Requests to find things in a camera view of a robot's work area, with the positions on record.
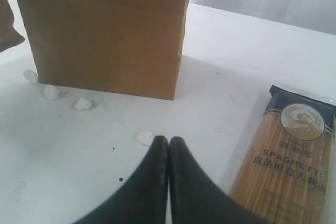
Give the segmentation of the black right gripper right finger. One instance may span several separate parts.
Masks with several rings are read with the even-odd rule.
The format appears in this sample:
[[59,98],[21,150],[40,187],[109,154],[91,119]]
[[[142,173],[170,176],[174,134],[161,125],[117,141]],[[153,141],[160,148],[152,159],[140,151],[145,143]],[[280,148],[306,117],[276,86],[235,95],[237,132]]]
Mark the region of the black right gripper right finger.
[[185,141],[169,144],[169,186],[173,223],[262,223],[234,202],[202,170]]

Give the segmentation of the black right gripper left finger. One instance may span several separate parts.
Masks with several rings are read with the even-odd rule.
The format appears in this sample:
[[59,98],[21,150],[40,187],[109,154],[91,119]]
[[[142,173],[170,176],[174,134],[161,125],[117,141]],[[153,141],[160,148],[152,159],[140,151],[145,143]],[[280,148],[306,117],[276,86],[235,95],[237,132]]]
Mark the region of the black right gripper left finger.
[[156,136],[140,165],[105,202],[76,223],[165,223],[169,144]]

